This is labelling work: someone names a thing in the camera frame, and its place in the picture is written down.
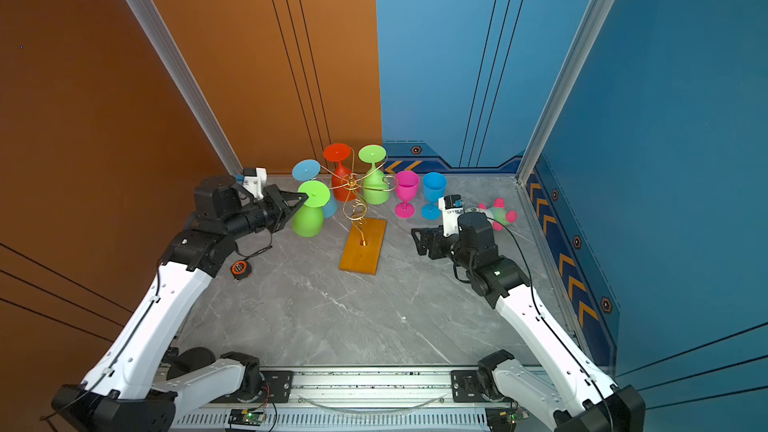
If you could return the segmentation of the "light blue wine glass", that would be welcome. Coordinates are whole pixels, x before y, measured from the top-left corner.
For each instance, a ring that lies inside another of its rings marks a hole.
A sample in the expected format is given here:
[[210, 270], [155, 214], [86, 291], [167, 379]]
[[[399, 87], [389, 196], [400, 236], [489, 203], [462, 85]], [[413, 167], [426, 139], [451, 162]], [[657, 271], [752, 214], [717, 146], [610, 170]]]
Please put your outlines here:
[[[321, 171], [321, 165], [314, 159], [305, 159], [298, 162], [292, 169], [292, 176], [299, 182], [315, 180]], [[331, 195], [328, 202], [322, 207], [324, 218], [328, 219], [334, 216], [338, 210], [338, 202], [334, 195]]]

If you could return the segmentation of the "pink wine glass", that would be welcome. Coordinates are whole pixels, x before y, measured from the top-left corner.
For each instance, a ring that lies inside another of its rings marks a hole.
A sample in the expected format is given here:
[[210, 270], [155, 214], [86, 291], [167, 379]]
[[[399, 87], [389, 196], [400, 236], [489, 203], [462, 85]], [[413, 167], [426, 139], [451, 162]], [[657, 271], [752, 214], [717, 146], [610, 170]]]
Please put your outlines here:
[[395, 178], [397, 182], [395, 192], [401, 202], [395, 206], [394, 212], [397, 217], [407, 219], [415, 213], [415, 207], [411, 201], [418, 194], [420, 178], [411, 170], [398, 172]]

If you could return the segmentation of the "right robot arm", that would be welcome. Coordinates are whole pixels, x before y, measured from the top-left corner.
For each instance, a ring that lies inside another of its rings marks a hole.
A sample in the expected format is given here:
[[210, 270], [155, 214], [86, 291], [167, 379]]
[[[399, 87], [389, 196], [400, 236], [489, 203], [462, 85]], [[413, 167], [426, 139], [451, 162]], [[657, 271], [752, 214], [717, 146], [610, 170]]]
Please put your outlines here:
[[478, 363], [482, 393], [511, 399], [551, 431], [641, 431], [646, 405], [632, 386], [619, 387], [577, 346], [535, 291], [528, 268], [501, 255], [488, 216], [453, 217], [453, 226], [414, 228], [419, 255], [448, 258], [465, 281], [524, 340], [547, 374], [541, 379], [501, 350]]

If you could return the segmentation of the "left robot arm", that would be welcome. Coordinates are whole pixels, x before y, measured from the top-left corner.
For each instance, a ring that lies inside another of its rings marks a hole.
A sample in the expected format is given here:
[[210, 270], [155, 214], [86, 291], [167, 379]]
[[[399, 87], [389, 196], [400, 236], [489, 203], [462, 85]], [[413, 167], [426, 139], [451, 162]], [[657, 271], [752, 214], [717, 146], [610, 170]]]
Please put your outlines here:
[[155, 374], [193, 305], [251, 233], [274, 234], [308, 200], [276, 185], [253, 195], [232, 176], [195, 189], [195, 212], [162, 255], [154, 282], [123, 330], [80, 384], [60, 387], [54, 414], [78, 431], [167, 431], [173, 421], [224, 395], [257, 398], [264, 378], [258, 358], [228, 353], [181, 376]]

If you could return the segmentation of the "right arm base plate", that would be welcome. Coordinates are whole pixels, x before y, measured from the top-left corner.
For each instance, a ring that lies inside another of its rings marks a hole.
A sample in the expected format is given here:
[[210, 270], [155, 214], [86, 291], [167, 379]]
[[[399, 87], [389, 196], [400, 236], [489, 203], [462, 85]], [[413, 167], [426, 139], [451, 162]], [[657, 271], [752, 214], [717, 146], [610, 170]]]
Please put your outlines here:
[[449, 373], [452, 400], [455, 403], [503, 403], [517, 406], [518, 402], [506, 396], [493, 395], [484, 386], [476, 369], [457, 369]]

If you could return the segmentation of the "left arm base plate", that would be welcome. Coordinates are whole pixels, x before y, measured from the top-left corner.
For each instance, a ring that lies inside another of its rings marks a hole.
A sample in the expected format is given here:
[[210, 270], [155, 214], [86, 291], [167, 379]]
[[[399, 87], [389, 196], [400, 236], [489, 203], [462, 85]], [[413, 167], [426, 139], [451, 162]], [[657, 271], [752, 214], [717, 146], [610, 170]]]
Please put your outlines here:
[[258, 392], [236, 391], [232, 394], [221, 396], [212, 401], [212, 404], [285, 404], [289, 402], [294, 372], [291, 370], [267, 370], [262, 371], [261, 388]]

